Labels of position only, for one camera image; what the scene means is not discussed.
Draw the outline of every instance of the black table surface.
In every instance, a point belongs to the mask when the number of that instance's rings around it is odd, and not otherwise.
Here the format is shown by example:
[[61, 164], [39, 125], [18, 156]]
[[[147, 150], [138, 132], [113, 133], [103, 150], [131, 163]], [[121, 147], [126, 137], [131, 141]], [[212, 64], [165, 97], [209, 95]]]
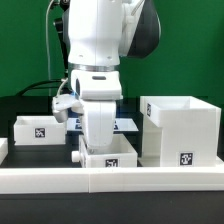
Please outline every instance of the black table surface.
[[[9, 138], [10, 147], [13, 146], [12, 127], [18, 115], [51, 115], [51, 98], [0, 98], [0, 137]], [[222, 133], [221, 128], [218, 149], [220, 156], [223, 148]], [[61, 155], [60, 150], [56, 149], [58, 157]], [[57, 166], [64, 167], [60, 160], [55, 161]], [[13, 163], [15, 167], [21, 165], [13, 159], [12, 153], [10, 164]], [[223, 210], [223, 191], [0, 195], [2, 224], [214, 224], [223, 222]]]

